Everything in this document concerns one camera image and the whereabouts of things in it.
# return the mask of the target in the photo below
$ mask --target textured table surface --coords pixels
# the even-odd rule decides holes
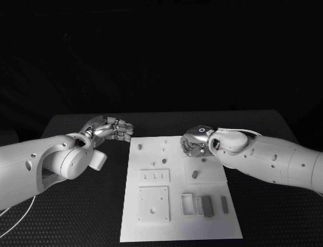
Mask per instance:
[[[58,115],[42,138],[77,132],[97,115]],[[136,127],[136,137],[182,135],[204,124],[242,128],[298,143],[278,111],[117,113]],[[120,243],[129,143],[106,141],[103,170],[91,168],[73,181],[38,195],[32,211],[0,246],[323,246],[323,198],[311,190],[266,183],[226,168],[244,240]],[[0,218],[0,235],[15,225],[31,200]]]

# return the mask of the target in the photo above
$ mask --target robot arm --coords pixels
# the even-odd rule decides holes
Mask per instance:
[[[249,137],[237,130],[207,126],[193,128],[182,137],[190,156],[210,152],[224,166],[269,183],[315,190],[323,194],[323,152],[279,138]]]
[[[0,147],[0,210],[76,179],[89,166],[100,171],[107,155],[94,148],[106,139],[130,142],[130,135],[132,124],[100,116],[78,133]]]

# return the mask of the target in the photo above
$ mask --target robotic hand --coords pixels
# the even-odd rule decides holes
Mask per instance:
[[[216,131],[208,126],[190,129],[181,144],[190,156],[201,157],[210,151],[226,167],[269,183],[308,188],[323,194],[323,152],[255,131],[223,128]]]
[[[130,123],[99,116],[78,133],[0,147],[0,210],[76,179],[89,166],[100,171],[107,155],[94,148],[106,139],[130,142],[132,135]]]

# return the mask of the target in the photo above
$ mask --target screw hole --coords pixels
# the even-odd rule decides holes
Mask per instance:
[[[32,170],[32,162],[31,162],[31,161],[27,162],[27,169],[28,169],[29,171]]]

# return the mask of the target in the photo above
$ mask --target table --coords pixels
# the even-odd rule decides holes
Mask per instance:
[[[213,111],[58,115],[42,138],[77,132],[97,115],[115,116],[136,127],[136,137],[182,135],[204,124],[298,139],[278,111]],[[57,184],[37,202],[0,246],[323,246],[323,198],[311,190],[266,183],[226,168],[244,240],[120,243],[129,143],[107,141],[103,170],[91,168]],[[0,218],[0,235],[21,219],[31,200]]]

